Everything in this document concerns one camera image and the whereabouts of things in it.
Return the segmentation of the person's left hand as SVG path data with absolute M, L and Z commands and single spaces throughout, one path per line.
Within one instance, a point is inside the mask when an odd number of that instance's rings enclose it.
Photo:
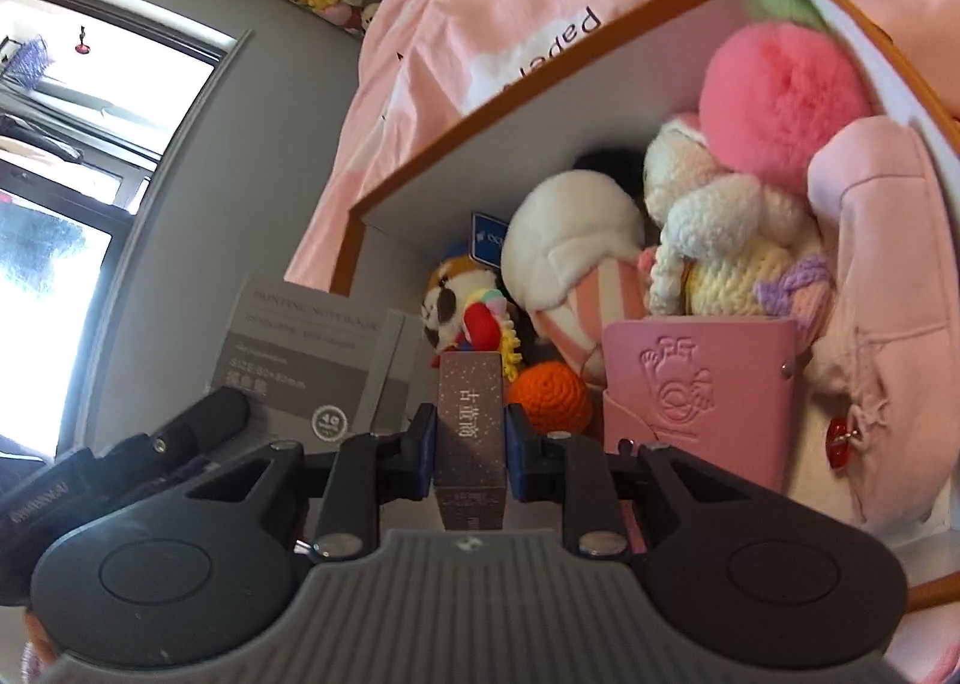
M 59 654 L 50 643 L 44 625 L 32 611 L 25 612 L 25 627 L 28 643 L 23 656 L 23 679 L 26 682 L 34 682 L 57 661 Z

